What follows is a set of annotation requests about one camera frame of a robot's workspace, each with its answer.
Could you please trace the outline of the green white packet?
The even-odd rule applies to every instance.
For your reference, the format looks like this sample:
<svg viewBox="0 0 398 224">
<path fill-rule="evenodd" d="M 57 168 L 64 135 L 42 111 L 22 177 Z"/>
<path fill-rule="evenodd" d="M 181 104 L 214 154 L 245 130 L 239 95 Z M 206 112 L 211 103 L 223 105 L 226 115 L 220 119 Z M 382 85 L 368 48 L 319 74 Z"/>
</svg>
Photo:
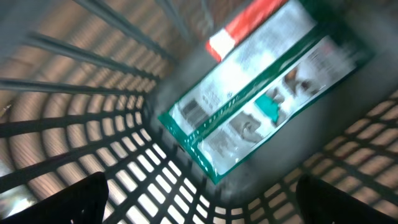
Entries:
<svg viewBox="0 0 398 224">
<path fill-rule="evenodd" d="M 159 121 L 218 183 L 373 55 L 325 1 L 287 1 Z"/>
</svg>

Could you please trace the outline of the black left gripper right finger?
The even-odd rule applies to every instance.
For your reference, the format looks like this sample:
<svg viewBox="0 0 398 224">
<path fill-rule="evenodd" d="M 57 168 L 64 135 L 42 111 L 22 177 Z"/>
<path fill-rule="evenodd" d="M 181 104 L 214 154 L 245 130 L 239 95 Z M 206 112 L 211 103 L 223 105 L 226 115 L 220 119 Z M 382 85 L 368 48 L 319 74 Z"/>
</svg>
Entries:
<svg viewBox="0 0 398 224">
<path fill-rule="evenodd" d="M 397 224 L 392 217 L 307 174 L 298 180 L 296 199 L 305 224 Z"/>
</svg>

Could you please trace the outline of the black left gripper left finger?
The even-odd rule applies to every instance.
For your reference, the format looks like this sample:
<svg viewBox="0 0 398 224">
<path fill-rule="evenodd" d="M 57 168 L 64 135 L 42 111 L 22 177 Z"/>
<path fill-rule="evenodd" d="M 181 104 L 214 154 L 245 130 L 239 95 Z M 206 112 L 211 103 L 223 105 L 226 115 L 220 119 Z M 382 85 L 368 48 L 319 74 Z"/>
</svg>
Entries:
<svg viewBox="0 0 398 224">
<path fill-rule="evenodd" d="M 96 172 L 1 224 L 102 224 L 108 195 L 105 173 Z"/>
</svg>

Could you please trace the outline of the narrow red stick packet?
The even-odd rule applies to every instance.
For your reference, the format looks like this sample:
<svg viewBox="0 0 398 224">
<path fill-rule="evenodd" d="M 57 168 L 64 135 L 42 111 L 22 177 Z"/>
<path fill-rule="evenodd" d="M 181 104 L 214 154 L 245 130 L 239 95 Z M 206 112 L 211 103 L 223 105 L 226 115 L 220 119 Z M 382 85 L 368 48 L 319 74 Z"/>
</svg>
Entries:
<svg viewBox="0 0 398 224">
<path fill-rule="evenodd" d="M 283 6 L 287 0 L 255 0 L 205 44 L 206 51 L 220 63 L 252 31 Z"/>
</svg>

